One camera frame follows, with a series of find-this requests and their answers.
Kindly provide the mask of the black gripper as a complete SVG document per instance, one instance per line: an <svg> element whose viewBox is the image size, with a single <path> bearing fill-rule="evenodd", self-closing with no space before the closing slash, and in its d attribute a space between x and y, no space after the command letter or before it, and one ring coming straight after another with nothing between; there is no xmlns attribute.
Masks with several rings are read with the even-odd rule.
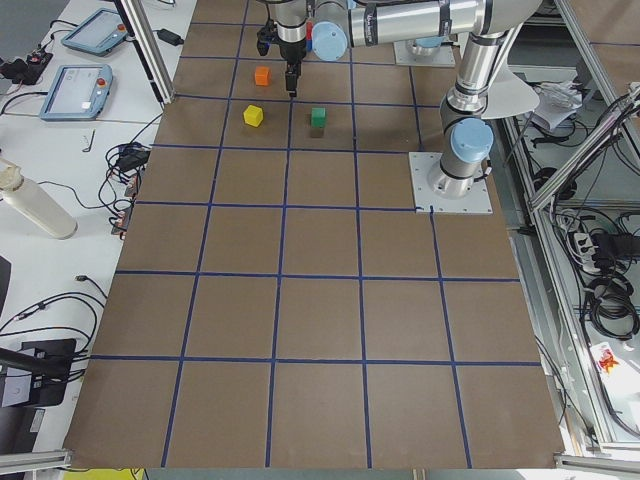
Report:
<svg viewBox="0 0 640 480"><path fill-rule="evenodd" d="M288 63L285 70L285 87L290 97L296 97L301 76L302 61L306 56L306 39L288 42L278 39L281 57Z"/></svg>

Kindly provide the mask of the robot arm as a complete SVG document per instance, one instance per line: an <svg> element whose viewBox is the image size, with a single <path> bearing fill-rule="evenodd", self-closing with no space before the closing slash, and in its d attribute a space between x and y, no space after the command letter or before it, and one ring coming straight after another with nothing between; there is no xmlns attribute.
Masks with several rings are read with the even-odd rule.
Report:
<svg viewBox="0 0 640 480"><path fill-rule="evenodd" d="M427 176L438 196L458 200L481 181L476 171L494 142L492 119L534 110L536 92L513 74L509 52L537 1L269 1L257 34L257 50L278 46L285 83L296 96L308 46L323 61L349 48L465 34L468 39L454 85L440 106L444 151Z"/></svg>
<svg viewBox="0 0 640 480"><path fill-rule="evenodd" d="M435 55L447 37L436 36L436 37L423 37L417 38L413 40L407 40L405 42L406 49L413 55L416 56L432 56Z"/></svg>

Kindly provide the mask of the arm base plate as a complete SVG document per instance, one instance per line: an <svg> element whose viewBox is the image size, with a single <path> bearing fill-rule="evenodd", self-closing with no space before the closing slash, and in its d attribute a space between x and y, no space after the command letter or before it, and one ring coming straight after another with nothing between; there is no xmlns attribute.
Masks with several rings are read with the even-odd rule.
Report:
<svg viewBox="0 0 640 480"><path fill-rule="evenodd" d="M449 45L422 47L412 41L399 41L393 46L397 65L432 68L453 68L456 65L453 49Z"/></svg>
<svg viewBox="0 0 640 480"><path fill-rule="evenodd" d="M424 214L492 214L482 164L475 164L469 178L454 179L441 170L441 156L441 152L408 154L414 210Z"/></svg>

